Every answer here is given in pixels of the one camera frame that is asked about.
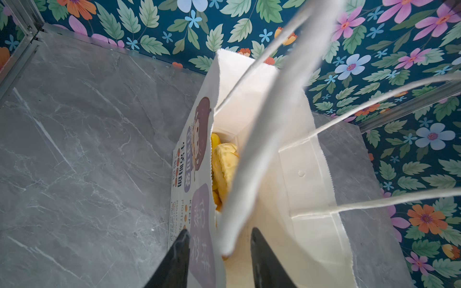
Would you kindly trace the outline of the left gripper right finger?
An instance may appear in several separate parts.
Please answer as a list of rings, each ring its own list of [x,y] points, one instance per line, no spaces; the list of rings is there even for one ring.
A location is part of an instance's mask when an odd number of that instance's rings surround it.
[[[252,229],[250,250],[256,288],[296,288],[258,228]]]

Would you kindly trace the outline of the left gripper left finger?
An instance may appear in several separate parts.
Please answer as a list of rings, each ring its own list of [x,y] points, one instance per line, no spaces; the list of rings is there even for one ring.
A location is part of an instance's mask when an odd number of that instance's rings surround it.
[[[144,288],[186,288],[190,234],[183,229]]]

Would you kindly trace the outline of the white paper bag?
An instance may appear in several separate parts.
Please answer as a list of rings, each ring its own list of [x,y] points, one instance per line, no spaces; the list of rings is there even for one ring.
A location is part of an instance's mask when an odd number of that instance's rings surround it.
[[[341,212],[458,196],[439,188],[338,205],[303,84],[341,20],[362,3],[306,1],[260,58],[218,50],[174,154],[169,244],[190,234],[187,288],[255,288],[250,239],[258,228],[298,288],[354,288]],[[211,133],[240,161],[221,211],[212,196]]]

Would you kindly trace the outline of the braided pale bread roll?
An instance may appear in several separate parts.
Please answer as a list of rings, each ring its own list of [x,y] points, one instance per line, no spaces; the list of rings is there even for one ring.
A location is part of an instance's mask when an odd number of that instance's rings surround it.
[[[232,182],[239,161],[240,156],[235,144],[220,144],[212,152],[212,171],[217,183],[219,198],[224,204],[232,190]]]

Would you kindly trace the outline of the small round striped bun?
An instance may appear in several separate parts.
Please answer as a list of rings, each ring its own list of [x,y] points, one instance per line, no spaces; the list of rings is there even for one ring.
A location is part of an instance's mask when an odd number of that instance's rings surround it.
[[[215,150],[221,144],[220,137],[216,133],[211,133],[211,150]]]

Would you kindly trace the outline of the golden croissant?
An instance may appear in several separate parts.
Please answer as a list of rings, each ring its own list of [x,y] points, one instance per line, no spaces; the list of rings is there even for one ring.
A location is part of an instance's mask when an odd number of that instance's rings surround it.
[[[218,194],[218,187],[217,187],[217,184],[216,184],[216,181],[214,180],[214,178],[212,178],[212,196],[213,196],[213,199],[214,199],[214,203],[216,205],[216,210],[221,211],[221,209],[222,209],[222,201],[220,200],[220,196]]]

